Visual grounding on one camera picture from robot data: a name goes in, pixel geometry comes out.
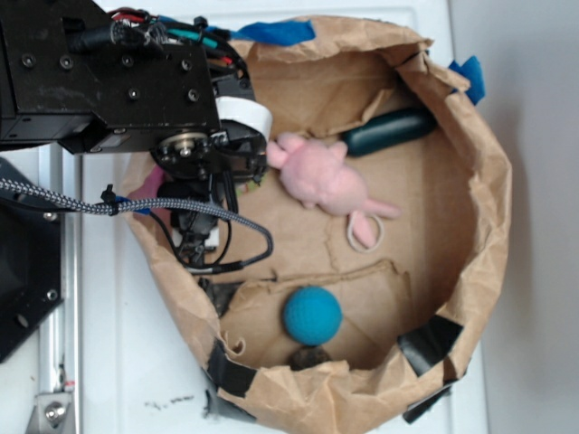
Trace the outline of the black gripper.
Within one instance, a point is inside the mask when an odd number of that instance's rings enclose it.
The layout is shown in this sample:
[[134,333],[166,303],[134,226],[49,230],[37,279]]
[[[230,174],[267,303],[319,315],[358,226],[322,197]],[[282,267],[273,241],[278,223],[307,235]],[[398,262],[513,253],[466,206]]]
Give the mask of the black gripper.
[[[214,79],[213,85],[215,99],[231,96],[256,101],[247,75],[223,75]],[[240,216],[235,194],[236,183],[258,180],[266,174],[266,139],[237,122],[220,122],[222,128],[218,132],[180,133],[164,140],[152,153],[166,175],[157,195],[170,211],[170,223],[161,228],[164,232],[177,231],[178,241],[171,235],[167,235],[167,239],[177,260],[185,267],[225,266],[223,255],[217,259],[205,258],[216,248],[211,238],[218,232],[220,223],[226,227],[223,253],[229,250],[234,224],[263,236],[269,234]]]

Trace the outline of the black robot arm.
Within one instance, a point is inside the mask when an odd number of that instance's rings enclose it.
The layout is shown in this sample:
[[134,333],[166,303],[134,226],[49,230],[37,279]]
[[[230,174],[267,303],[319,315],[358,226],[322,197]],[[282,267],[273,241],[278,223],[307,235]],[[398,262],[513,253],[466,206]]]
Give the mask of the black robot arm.
[[247,225],[235,188],[268,169],[271,112],[258,103],[247,65],[204,19],[181,23],[142,9],[103,11],[91,1],[1,4],[1,146],[55,143],[70,153],[139,153],[167,181],[157,197],[104,191],[98,204],[3,181],[3,189],[60,212],[171,213],[177,260],[194,274],[243,269],[207,262],[219,222]]

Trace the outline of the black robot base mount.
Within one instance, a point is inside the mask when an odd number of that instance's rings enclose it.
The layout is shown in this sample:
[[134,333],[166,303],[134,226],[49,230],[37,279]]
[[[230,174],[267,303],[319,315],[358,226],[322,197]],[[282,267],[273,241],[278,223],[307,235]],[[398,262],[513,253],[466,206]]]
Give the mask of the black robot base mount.
[[62,219],[53,205],[5,188],[27,184],[1,160],[1,360],[7,360],[62,302]]

